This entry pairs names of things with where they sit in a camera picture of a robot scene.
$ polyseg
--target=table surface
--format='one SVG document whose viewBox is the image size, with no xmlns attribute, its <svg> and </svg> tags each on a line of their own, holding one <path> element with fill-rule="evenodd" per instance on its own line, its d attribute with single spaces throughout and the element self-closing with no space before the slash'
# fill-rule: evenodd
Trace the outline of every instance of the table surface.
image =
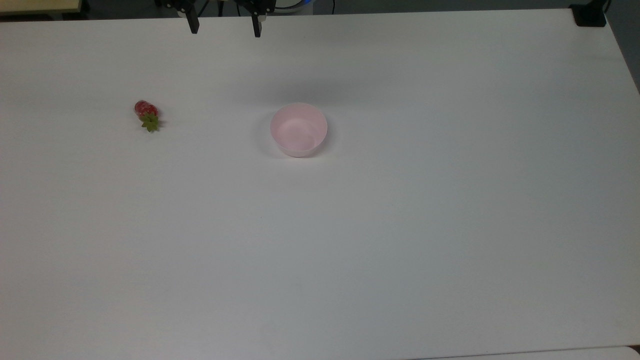
<svg viewBox="0 0 640 360">
<path fill-rule="evenodd" d="M 13 360 L 640 343 L 640 96 L 569 10 L 0 24 Z M 132 107 L 158 105 L 165 126 Z M 279 107 L 329 122 L 281 154 Z"/>
<path fill-rule="evenodd" d="M 2 0 L 1 15 L 80 11 L 80 0 Z"/>
</svg>

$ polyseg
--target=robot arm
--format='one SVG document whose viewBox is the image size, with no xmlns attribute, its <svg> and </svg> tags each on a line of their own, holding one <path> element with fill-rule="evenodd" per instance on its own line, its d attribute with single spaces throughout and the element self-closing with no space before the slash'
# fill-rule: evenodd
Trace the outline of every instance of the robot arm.
<svg viewBox="0 0 640 360">
<path fill-rule="evenodd" d="M 222 7 L 222 1 L 218 0 L 218 8 Z M 266 19 L 268 13 L 275 10 L 276 0 L 234 0 L 239 6 L 247 9 L 251 14 L 253 22 L 253 33 L 259 38 L 262 34 L 262 21 Z M 189 21 L 191 33 L 198 33 L 200 22 L 198 14 L 195 10 L 195 0 L 162 0 L 162 5 L 167 8 L 174 8 L 178 11 L 178 15 L 186 17 Z"/>
</svg>

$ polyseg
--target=red strawberry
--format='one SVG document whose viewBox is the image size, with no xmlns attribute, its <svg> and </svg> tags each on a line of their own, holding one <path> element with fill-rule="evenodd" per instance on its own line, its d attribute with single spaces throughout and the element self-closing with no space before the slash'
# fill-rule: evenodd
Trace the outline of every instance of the red strawberry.
<svg viewBox="0 0 640 360">
<path fill-rule="evenodd" d="M 140 100 L 133 107 L 138 119 L 142 121 L 142 127 L 145 127 L 149 133 L 160 130 L 160 121 L 158 120 L 158 109 L 149 104 L 147 101 Z"/>
<path fill-rule="evenodd" d="M 158 109 L 155 106 L 144 100 L 136 102 L 136 105 L 133 107 L 133 111 L 136 112 L 138 117 L 143 116 L 145 113 L 153 114 L 155 116 L 158 116 L 159 114 Z"/>
</svg>

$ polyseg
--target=pink bowl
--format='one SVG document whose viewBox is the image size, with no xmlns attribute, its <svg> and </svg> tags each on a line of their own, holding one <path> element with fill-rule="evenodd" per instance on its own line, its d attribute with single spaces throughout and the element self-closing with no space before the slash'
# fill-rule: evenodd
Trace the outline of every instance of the pink bowl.
<svg viewBox="0 0 640 360">
<path fill-rule="evenodd" d="M 313 154 L 326 137 L 326 119 L 315 106 L 296 102 L 278 110 L 271 136 L 282 152 L 295 158 Z"/>
</svg>

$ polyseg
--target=gray floor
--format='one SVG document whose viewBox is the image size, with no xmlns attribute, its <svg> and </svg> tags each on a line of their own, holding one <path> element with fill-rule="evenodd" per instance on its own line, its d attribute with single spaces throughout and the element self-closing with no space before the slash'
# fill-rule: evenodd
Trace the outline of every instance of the gray floor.
<svg viewBox="0 0 640 360">
<path fill-rule="evenodd" d="M 200 9 L 205 0 L 196 0 Z M 460 10 L 505 10 L 567 8 L 572 3 L 587 3 L 589 0 L 335 0 L 336 14 L 345 13 L 390 13 L 390 12 L 441 12 Z M 141 19 L 154 17 L 176 17 L 172 9 L 157 8 L 153 0 L 88 0 L 91 10 L 89 19 Z M 329 14 L 332 0 L 317 0 L 315 14 Z M 217 16 L 215 2 L 204 11 L 203 16 Z M 237 16 L 236 7 L 225 7 L 224 16 Z M 627 61 L 631 75 L 640 89 L 640 0 L 612 0 L 607 13 L 611 28 L 618 39 L 620 49 Z"/>
</svg>

